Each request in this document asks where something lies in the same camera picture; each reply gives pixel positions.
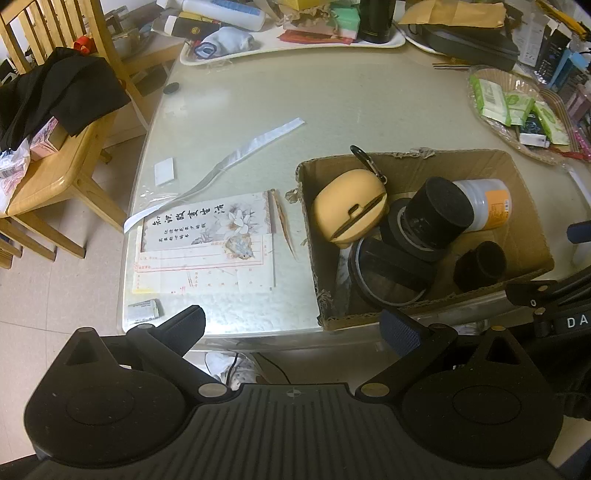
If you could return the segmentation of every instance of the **white paper strip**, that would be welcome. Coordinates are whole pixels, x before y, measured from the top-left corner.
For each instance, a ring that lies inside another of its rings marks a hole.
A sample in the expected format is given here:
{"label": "white paper strip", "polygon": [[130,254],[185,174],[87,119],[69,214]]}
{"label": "white paper strip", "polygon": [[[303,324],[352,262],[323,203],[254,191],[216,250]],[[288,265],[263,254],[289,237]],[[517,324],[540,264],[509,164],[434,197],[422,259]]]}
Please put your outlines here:
{"label": "white paper strip", "polygon": [[205,175],[205,177],[197,183],[192,189],[188,190],[187,192],[179,195],[175,199],[167,200],[165,202],[159,203],[157,205],[151,206],[142,210],[141,212],[136,213],[129,217],[124,224],[123,230],[125,233],[129,232],[129,230],[140,220],[147,217],[148,215],[161,210],[162,208],[171,208],[175,205],[179,205],[182,203],[183,199],[190,197],[191,195],[195,195],[197,192],[203,190],[207,185],[209,185],[221,172],[228,170],[232,166],[240,163],[242,160],[247,158],[252,153],[256,152],[257,150],[261,149],[265,145],[273,142],[279,137],[295,130],[300,125],[303,125],[305,122],[301,118],[296,118],[291,122],[286,123],[276,129],[270,130],[254,139],[252,139],[247,145],[244,145],[241,148],[230,153],[226,158],[224,158],[220,163],[218,163],[215,167],[211,169],[211,171]]}

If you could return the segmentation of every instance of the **white tray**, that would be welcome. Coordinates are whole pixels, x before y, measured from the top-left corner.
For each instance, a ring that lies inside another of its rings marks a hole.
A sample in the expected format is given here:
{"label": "white tray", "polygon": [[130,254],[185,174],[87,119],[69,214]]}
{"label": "white tray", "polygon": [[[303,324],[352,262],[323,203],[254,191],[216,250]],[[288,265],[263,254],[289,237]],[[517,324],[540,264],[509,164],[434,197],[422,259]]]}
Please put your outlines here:
{"label": "white tray", "polygon": [[426,51],[427,53],[433,53],[435,55],[445,55],[444,53],[438,52],[437,50],[433,50],[429,45],[426,45],[424,40],[419,36],[413,34],[408,25],[398,25],[398,28],[410,43],[412,43],[415,47],[420,48],[422,51]]}
{"label": "white tray", "polygon": [[208,63],[215,63],[217,61],[224,61],[228,59],[235,59],[237,57],[246,57],[248,55],[256,55],[259,53],[267,53],[272,51],[284,51],[284,50],[299,50],[302,48],[325,48],[325,47],[351,47],[351,48],[398,48],[404,45],[406,42],[404,35],[396,27],[392,26],[392,40],[387,43],[370,43],[366,41],[360,41],[346,45],[343,43],[314,43],[310,45],[304,45],[299,43],[289,43],[279,40],[277,38],[284,32],[283,27],[276,27],[272,25],[267,30],[260,32],[252,32],[258,48],[251,51],[243,51],[240,53],[233,53],[226,55],[225,57],[219,57],[216,59],[198,60],[195,58],[194,53],[191,50],[190,45],[185,42],[183,49],[180,54],[180,62],[183,65],[206,65]]}

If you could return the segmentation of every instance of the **black cloth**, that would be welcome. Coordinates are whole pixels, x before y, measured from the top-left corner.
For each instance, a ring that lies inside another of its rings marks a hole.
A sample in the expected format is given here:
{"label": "black cloth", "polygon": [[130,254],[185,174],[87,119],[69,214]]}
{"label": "black cloth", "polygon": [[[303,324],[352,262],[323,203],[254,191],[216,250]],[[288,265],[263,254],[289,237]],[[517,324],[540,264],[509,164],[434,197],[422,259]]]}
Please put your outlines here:
{"label": "black cloth", "polygon": [[105,59],[58,47],[43,65],[0,87],[0,151],[16,150],[52,116],[77,135],[129,101]]}

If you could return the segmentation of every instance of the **orange label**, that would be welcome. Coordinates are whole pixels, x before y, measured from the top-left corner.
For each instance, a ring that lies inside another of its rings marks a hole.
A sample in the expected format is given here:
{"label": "orange label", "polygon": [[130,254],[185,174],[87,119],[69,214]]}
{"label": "orange label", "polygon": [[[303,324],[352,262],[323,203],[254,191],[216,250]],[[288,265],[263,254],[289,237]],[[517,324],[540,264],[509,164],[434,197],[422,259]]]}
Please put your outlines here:
{"label": "orange label", "polygon": [[489,230],[503,225],[509,218],[509,192],[490,190],[485,194],[488,201],[488,220],[483,230]]}

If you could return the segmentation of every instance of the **ridged black surface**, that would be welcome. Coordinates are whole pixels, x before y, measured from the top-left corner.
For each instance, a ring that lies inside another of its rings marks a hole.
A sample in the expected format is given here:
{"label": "ridged black surface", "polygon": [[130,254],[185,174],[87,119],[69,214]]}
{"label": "ridged black surface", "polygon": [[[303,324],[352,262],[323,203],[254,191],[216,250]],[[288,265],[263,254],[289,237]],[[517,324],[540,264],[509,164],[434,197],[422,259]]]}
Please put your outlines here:
{"label": "ridged black surface", "polygon": [[44,462],[28,480],[559,479],[545,461],[502,471],[436,457],[403,431],[389,407],[362,403],[344,385],[246,385],[201,406],[152,457],[112,469]]}

